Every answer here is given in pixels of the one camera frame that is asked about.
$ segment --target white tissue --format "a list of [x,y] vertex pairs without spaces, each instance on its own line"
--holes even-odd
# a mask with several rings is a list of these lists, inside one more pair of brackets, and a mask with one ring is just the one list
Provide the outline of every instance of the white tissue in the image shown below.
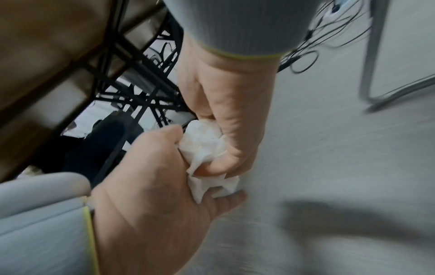
[[196,203],[201,203],[204,193],[211,187],[222,186],[230,193],[236,190],[239,177],[225,179],[225,175],[218,177],[195,177],[193,175],[201,164],[211,162],[227,152],[225,136],[222,135],[215,121],[190,122],[179,143],[179,150],[190,164],[187,169],[187,183]]

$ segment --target skin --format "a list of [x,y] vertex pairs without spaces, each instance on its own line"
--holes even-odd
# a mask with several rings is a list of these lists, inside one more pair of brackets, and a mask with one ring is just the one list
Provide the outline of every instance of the skin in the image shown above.
[[199,119],[216,119],[227,154],[198,176],[234,177],[251,169],[265,132],[280,57],[234,59],[203,48],[188,33],[179,59],[179,88]]
[[172,275],[195,254],[211,222],[247,200],[244,191],[197,204],[187,164],[176,144],[180,126],[144,133],[122,162],[92,191],[102,274]]

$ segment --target gray floor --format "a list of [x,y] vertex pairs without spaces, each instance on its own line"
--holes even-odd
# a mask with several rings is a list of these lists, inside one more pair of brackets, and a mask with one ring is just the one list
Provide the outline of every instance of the gray floor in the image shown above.
[[[392,2],[378,94],[435,73],[435,1]],[[242,182],[250,200],[213,224],[182,274],[435,273],[435,87],[367,112],[357,97],[365,43],[319,48],[306,73],[278,75]]]

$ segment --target gray sleeve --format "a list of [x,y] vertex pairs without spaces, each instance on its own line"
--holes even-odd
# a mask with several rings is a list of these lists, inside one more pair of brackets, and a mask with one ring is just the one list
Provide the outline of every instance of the gray sleeve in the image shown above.
[[0,274],[98,274],[89,194],[72,173],[0,184]]
[[321,0],[165,0],[196,40],[233,55],[265,56],[297,47]]

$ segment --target gray metal frame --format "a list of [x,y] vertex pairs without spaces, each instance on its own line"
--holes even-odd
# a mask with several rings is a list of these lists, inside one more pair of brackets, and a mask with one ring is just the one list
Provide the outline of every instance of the gray metal frame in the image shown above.
[[372,1],[374,2],[374,15],[372,21],[372,30],[370,32],[370,37],[367,44],[364,69],[362,72],[361,83],[359,87],[359,97],[361,98],[361,100],[369,104],[385,104],[412,92],[435,85],[435,77],[430,77],[428,79],[421,80],[415,84],[409,85],[405,88],[399,89],[396,92],[394,92],[395,90],[393,90],[381,96],[370,95],[377,54],[379,51],[379,44],[381,41],[382,31],[384,29],[385,20],[388,13],[388,7],[390,4],[390,0]]

